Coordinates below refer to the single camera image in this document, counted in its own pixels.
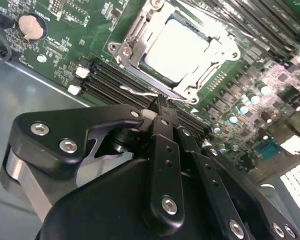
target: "chip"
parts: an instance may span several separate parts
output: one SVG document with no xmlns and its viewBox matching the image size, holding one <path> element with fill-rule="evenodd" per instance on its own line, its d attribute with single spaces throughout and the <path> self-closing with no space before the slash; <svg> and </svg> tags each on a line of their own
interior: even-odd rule
<svg viewBox="0 0 300 240">
<path fill-rule="evenodd" d="M 284 82 L 285 80 L 288 79 L 288 76 L 285 75 L 284 73 L 282 73 L 282 74 L 278 77 L 278 79 L 279 79 L 281 82 Z"/>
<path fill-rule="evenodd" d="M 220 99 L 218 99 L 217 101 L 215 101 L 214 105 L 220 109 L 221 111 L 226 110 L 229 108 L 229 105 L 226 104 L 225 102 L 221 101 Z"/>
<path fill-rule="evenodd" d="M 249 135 L 248 131 L 243 131 L 242 133 L 240 133 L 240 136 L 243 137 L 243 138 L 248 136 L 248 135 Z"/>
<path fill-rule="evenodd" d="M 175 19 L 169 20 L 144 61 L 156 72 L 179 83 L 198 67 L 209 42 Z"/>
<path fill-rule="evenodd" d="M 274 104 L 272 104 L 272 106 L 274 106 L 277 109 L 281 106 L 281 103 L 276 101 Z"/>
<path fill-rule="evenodd" d="M 228 93 L 227 91 L 222 93 L 221 97 L 222 97 L 223 100 L 227 101 L 230 104 L 232 104 L 236 101 L 236 98 L 234 96 L 232 96 L 230 93 Z"/>
<path fill-rule="evenodd" d="M 241 87 L 239 87 L 237 84 L 232 83 L 232 85 L 229 87 L 229 90 L 234 94 L 234 95 L 241 95 L 244 91 Z"/>
<path fill-rule="evenodd" d="M 215 109 L 213 106 L 209 106 L 206 108 L 206 111 L 208 114 L 210 114 L 214 118 L 218 118 L 220 113 L 217 109 Z"/>
<path fill-rule="evenodd" d="M 255 69 L 253 66 L 249 67 L 246 71 L 247 74 L 249 74 L 253 78 L 258 78 L 261 76 L 261 73 Z"/>
<path fill-rule="evenodd" d="M 245 116 L 246 116 L 247 118 L 250 118 L 250 117 L 252 117 L 252 115 L 253 115 L 253 113 L 252 113 L 252 112 L 250 112 L 250 111 L 248 111 L 248 112 L 245 114 Z"/>
<path fill-rule="evenodd" d="M 242 75 L 237 81 L 245 88 L 249 88 L 253 84 L 247 75 Z"/>
</svg>

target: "silver screw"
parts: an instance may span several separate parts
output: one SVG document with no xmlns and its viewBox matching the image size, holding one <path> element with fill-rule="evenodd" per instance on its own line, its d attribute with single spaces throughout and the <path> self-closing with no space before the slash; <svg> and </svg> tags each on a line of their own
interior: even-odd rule
<svg viewBox="0 0 300 240">
<path fill-rule="evenodd" d="M 39 62 L 39 63 L 45 63 L 47 61 L 47 57 L 43 54 L 39 54 L 37 57 L 36 57 L 36 60 Z"/>
<path fill-rule="evenodd" d="M 126 57 L 129 57 L 132 53 L 131 48 L 130 47 L 124 47 L 123 51 L 122 51 L 123 55 L 125 55 Z"/>
<path fill-rule="evenodd" d="M 30 126 L 31 132 L 33 132 L 35 135 L 44 136 L 47 135 L 50 132 L 50 128 L 43 124 L 43 123 L 34 123 Z"/>
<path fill-rule="evenodd" d="M 295 232 L 288 225 L 284 225 L 284 228 L 291 237 L 293 237 L 294 239 L 297 238 Z"/>
<path fill-rule="evenodd" d="M 67 154 L 73 154 L 78 150 L 77 144 L 70 139 L 62 140 L 59 143 L 59 148 Z"/>
<path fill-rule="evenodd" d="M 190 136 L 190 132 L 187 129 L 182 129 L 182 132 L 186 135 L 186 136 Z"/>
<path fill-rule="evenodd" d="M 164 125 L 166 125 L 166 126 L 169 125 L 169 123 L 168 123 L 166 120 L 164 120 L 164 119 L 162 119 L 161 122 L 162 122 Z"/>
<path fill-rule="evenodd" d="M 139 117 L 139 113 L 135 112 L 135 111 L 131 111 L 131 115 L 138 118 Z"/>
<path fill-rule="evenodd" d="M 273 227 L 275 233 L 278 234 L 281 238 L 285 237 L 284 231 L 282 231 L 282 229 L 275 222 L 272 223 L 272 227 Z"/>
<path fill-rule="evenodd" d="M 211 152 L 213 155 L 218 156 L 218 152 L 217 152 L 215 149 L 210 148 L 210 152 Z"/>
<path fill-rule="evenodd" d="M 165 196 L 161 201 L 163 209 L 170 215 L 175 215 L 178 211 L 178 207 L 175 201 L 170 197 Z"/>
<path fill-rule="evenodd" d="M 244 239 L 245 233 L 235 220 L 230 220 L 229 227 L 231 229 L 231 232 L 233 232 L 233 234 L 236 235 L 238 239 Z"/>
</svg>

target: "black ram slot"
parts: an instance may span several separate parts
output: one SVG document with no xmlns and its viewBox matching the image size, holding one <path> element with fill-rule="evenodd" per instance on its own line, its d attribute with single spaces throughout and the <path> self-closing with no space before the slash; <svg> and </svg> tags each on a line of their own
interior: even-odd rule
<svg viewBox="0 0 300 240">
<path fill-rule="evenodd" d="M 249 22 L 250 24 L 254 25 L 260 32 L 264 32 L 266 38 L 271 40 L 276 46 L 288 47 L 289 49 L 294 49 L 295 47 L 288 44 L 283 39 L 279 38 L 273 31 L 269 28 L 268 25 L 264 24 L 262 21 L 259 21 L 258 18 L 249 10 L 246 9 L 240 2 L 236 0 L 226 0 L 229 4 L 232 5 L 243 18 Z"/>
<path fill-rule="evenodd" d="M 287 35 L 289 35 L 292 39 L 296 39 L 296 36 L 300 38 L 300 32 L 297 31 L 294 27 L 289 25 L 287 21 L 284 19 L 278 19 L 278 16 L 273 13 L 273 11 L 264 4 L 263 1 L 260 0 L 250 0 L 250 3 L 255 5 L 257 8 L 259 8 L 262 12 L 266 14 L 268 18 L 271 18 L 271 20 Z"/>
<path fill-rule="evenodd" d="M 111 66 L 101 63 L 98 65 L 98 70 L 93 74 L 89 83 L 86 85 L 86 93 L 95 96 L 106 104 L 130 104 L 139 110 L 146 109 L 153 101 L 152 96 L 138 96 L 120 88 L 120 85 L 131 87 L 140 92 L 148 92 L 145 86 L 134 81 L 128 76 Z M 189 129 L 196 135 L 203 135 L 208 128 L 207 125 L 192 117 L 189 113 L 175 106 L 178 113 L 179 122 L 182 126 Z"/>
<path fill-rule="evenodd" d="M 224 2 L 227 3 L 236 11 L 236 13 L 229 13 L 229 15 L 235 18 L 236 22 L 240 23 L 240 25 L 244 27 L 244 29 L 246 29 L 246 32 L 253 35 L 256 39 L 261 40 L 266 45 L 268 45 L 270 49 L 276 53 L 276 55 L 278 56 L 287 55 L 289 51 L 285 49 L 281 43 L 279 43 L 271 36 L 269 36 L 269 33 L 264 29 L 264 27 L 262 27 L 260 24 L 258 24 L 255 21 L 251 21 L 251 22 L 247 21 L 247 19 L 250 18 L 249 15 L 246 18 L 246 16 L 243 13 L 241 13 L 241 11 L 237 9 L 237 6 L 233 4 L 231 1 L 225 0 Z M 217 1 L 217 4 L 221 9 L 225 9 L 223 3 Z"/>
<path fill-rule="evenodd" d="M 275 0 L 275 3 L 282 8 L 283 11 L 295 22 L 300 25 L 300 17 L 295 14 L 282 0 Z"/>
</svg>

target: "hex bolt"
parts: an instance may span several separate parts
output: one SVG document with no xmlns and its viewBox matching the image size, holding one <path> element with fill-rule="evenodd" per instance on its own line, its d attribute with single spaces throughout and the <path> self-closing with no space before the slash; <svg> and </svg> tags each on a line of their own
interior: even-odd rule
<svg viewBox="0 0 300 240">
<path fill-rule="evenodd" d="M 59 147 L 62 151 L 64 151 L 67 154 L 73 154 L 78 150 L 77 144 L 70 140 L 70 139 L 64 139 L 59 143 Z"/>
<path fill-rule="evenodd" d="M 238 239 L 244 239 L 245 233 L 241 226 L 235 221 L 235 220 L 230 220 L 229 222 L 229 227 L 231 229 L 231 232 L 238 238 Z"/>
<path fill-rule="evenodd" d="M 210 152 L 211 152 L 213 155 L 218 156 L 218 152 L 217 152 L 215 149 L 210 148 Z"/>
<path fill-rule="evenodd" d="M 178 207 L 175 201 L 170 197 L 165 196 L 161 201 L 162 208 L 170 215 L 175 215 L 178 211 Z"/>
<path fill-rule="evenodd" d="M 50 128 L 40 122 L 36 122 L 30 126 L 30 130 L 35 135 L 44 136 L 47 135 L 50 132 Z"/>
<path fill-rule="evenodd" d="M 186 135 L 186 136 L 190 136 L 190 132 L 187 129 L 182 129 L 182 132 Z"/>
<path fill-rule="evenodd" d="M 278 234 L 281 238 L 285 237 L 284 231 L 279 227 L 275 222 L 272 223 L 273 230 L 276 234 Z"/>
<path fill-rule="evenodd" d="M 291 237 L 293 237 L 294 239 L 297 238 L 295 232 L 288 225 L 284 225 L 284 228 Z"/>
</svg>

